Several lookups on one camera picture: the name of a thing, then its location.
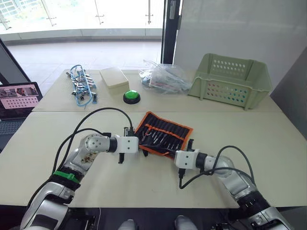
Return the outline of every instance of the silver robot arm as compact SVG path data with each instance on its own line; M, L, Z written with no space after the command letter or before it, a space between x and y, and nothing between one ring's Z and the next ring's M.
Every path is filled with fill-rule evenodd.
M105 137L88 135L67 157L61 168L53 173L41 188L21 222L20 229L57 230L64 222L68 206L80 181L92 166L100 152L135 153L138 151L137 137Z
M175 164L180 169L211 170L216 157L194 151L177 151ZM216 168L234 168L233 162L221 156ZM218 170L215 175L221 180L231 197L239 204L240 210L245 214L254 229L283 229L291 230L293 227L263 198L252 181L243 174L233 170Z

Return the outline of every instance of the green plastic basket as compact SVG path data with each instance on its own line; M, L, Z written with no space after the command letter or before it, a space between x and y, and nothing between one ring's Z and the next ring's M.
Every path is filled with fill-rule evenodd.
M206 54L189 95L252 109L272 90L266 64Z

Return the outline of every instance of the floor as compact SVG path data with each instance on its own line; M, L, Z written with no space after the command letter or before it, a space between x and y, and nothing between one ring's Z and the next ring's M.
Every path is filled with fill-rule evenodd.
M160 62L161 41L71 42L8 46L43 95L65 70L76 64L84 69L143 69L143 60Z

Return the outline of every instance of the plastic bag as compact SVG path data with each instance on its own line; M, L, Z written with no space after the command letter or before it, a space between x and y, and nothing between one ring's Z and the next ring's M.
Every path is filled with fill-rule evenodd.
M147 89L155 89L158 93L183 93L187 94L192 83L179 66L157 64L153 61L144 61L150 66L140 72L142 84Z

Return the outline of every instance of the white wall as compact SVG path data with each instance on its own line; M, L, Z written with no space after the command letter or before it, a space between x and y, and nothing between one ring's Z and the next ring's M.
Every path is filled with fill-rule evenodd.
M306 0L184 0L175 64L206 53L267 64L275 87L307 45Z

